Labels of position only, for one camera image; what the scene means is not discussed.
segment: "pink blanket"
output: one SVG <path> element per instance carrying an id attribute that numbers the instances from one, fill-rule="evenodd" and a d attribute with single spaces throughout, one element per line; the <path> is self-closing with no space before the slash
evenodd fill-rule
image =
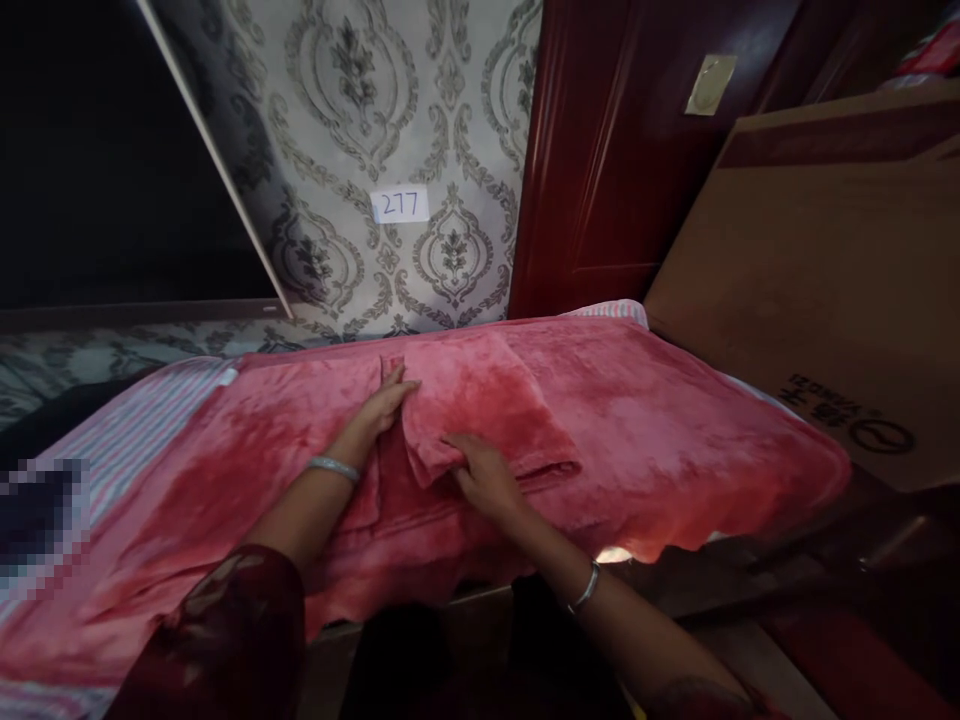
<path id="1" fill-rule="evenodd" d="M 423 380 L 403 408 L 403 434 L 420 487 L 463 464 L 462 453 L 441 440 L 452 432 L 479 435 L 500 448 L 525 488 L 579 473 L 576 446 L 500 333 L 411 343 L 404 363 L 407 379 Z"/>
<path id="2" fill-rule="evenodd" d="M 382 361 L 388 370 L 414 343 L 477 338 L 494 330 L 529 369 L 582 463 L 573 479 L 528 489 L 530 502 L 590 553 L 620 546 L 653 561 L 665 545 L 695 549 L 713 531 L 776 530 L 831 500 L 849 477 L 849 460 L 835 442 L 630 321 L 525 320 L 415 340 L 252 355 L 244 359 L 240 378 L 267 368 L 299 372 L 294 368 L 307 361 L 346 361 L 329 366 L 324 376 L 345 393 L 356 390 L 350 397 L 359 402 L 366 392 L 359 387 L 368 385 L 356 383 L 350 368 Z M 249 445 L 256 438 L 233 437 L 231 423 L 238 419 L 230 420 L 225 408 L 238 382 L 212 396 L 143 474 L 72 577 L 25 604 L 3 627 L 3 674 L 50 683 L 118 683 L 153 618 L 173 610 L 279 492 L 282 482 L 251 472 L 269 443 Z M 318 409 L 323 413 L 330 409 Z M 273 425 L 259 427 L 270 433 Z M 235 471 L 188 476 L 203 457 L 200 466 L 222 467 L 210 447 L 196 442 L 213 428 L 224 438 L 222 448 L 239 458 L 224 460 Z M 378 455 L 379 519 L 335 535 L 308 578 L 311 635 L 325 622 L 364 620 L 390 603 L 443 603 L 464 578 L 502 583 L 528 570 L 452 483 L 420 488 L 402 423 L 382 436 Z M 258 482 L 268 483 L 268 500 Z M 257 489 L 246 494 L 250 487 Z M 244 498 L 234 500 L 232 493 L 240 490 Z M 220 509 L 224 503 L 228 511 Z M 140 592 L 131 594 L 137 587 Z"/>

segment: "cardboard box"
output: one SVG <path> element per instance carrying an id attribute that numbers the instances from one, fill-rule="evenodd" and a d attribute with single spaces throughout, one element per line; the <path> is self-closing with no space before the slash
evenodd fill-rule
<path id="1" fill-rule="evenodd" d="M 897 490 L 960 478 L 960 80 L 742 118 L 644 300 Z"/>

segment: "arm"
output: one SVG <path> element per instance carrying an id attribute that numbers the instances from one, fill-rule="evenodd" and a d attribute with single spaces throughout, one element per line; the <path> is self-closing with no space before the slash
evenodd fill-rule
<path id="1" fill-rule="evenodd" d="M 403 399 L 420 381 L 401 382 L 403 366 L 363 404 L 323 455 L 362 471 L 377 436 L 389 429 Z M 301 574 L 320 554 L 350 497 L 353 483 L 339 473 L 308 468 L 257 521 L 240 544 L 264 545 L 286 555 Z"/>
<path id="2" fill-rule="evenodd" d="M 590 558 L 527 504 L 496 448 L 471 435 L 444 440 L 467 459 L 469 469 L 455 474 L 470 504 L 530 558 L 560 600 L 575 603 L 590 580 Z M 609 573 L 601 571 L 577 617 L 638 700 L 649 701 L 674 681 L 693 677 L 749 702 L 743 686 L 720 661 Z"/>
<path id="3" fill-rule="evenodd" d="M 401 366 L 325 455 L 363 469 L 377 435 L 418 385 L 402 376 Z M 292 717 L 304 653 L 301 576 L 352 493 L 353 483 L 338 473 L 302 472 L 163 619 L 107 717 Z"/>

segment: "floor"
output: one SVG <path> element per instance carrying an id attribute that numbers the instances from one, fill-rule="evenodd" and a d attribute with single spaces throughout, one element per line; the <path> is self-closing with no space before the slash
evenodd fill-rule
<path id="1" fill-rule="evenodd" d="M 670 548 L 656 565 L 628 561 L 608 568 L 673 617 L 745 599 L 817 572 L 815 566 L 800 562 L 778 573 L 778 577 L 751 577 L 738 569 L 750 559 L 749 546 L 732 539 L 698 553 Z M 509 588 L 473 593 L 445 608 L 443 625 L 458 664 L 469 668 L 502 661 L 511 615 Z M 338 626 L 310 647 L 299 720 L 333 720 L 338 716 L 361 629 L 353 624 Z M 695 635 L 789 716 L 836 720 L 814 688 L 756 623 L 711 627 Z"/>

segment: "striped sheet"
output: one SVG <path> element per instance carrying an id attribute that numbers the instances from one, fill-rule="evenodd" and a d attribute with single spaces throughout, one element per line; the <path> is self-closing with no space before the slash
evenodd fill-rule
<path id="1" fill-rule="evenodd" d="M 58 459 L 89 463 L 90 527 L 116 505 L 137 475 L 166 447 L 236 360 L 198 357 L 170 365 L 122 393 L 37 457 L 40 467 Z M 0 603 L 0 624 L 20 600 Z M 102 717 L 116 688 L 53 687 L 0 680 L 0 718 Z"/>
<path id="2" fill-rule="evenodd" d="M 587 307 L 572 310 L 564 315 L 573 315 L 575 317 L 629 317 L 633 318 L 647 330 L 650 325 L 647 323 L 647 311 L 643 305 L 636 300 L 609 300 L 607 302 L 588 305 Z"/>

